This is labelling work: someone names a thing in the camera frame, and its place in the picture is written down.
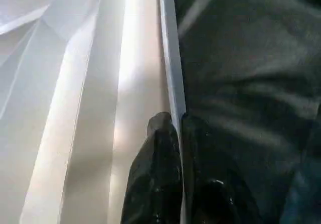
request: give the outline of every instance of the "shiny black leather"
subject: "shiny black leather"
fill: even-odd
[[[237,163],[201,119],[182,121],[183,167],[188,220],[201,223],[262,223]]]
[[[129,173],[122,224],[179,224],[183,196],[177,133],[169,113],[150,119]]]

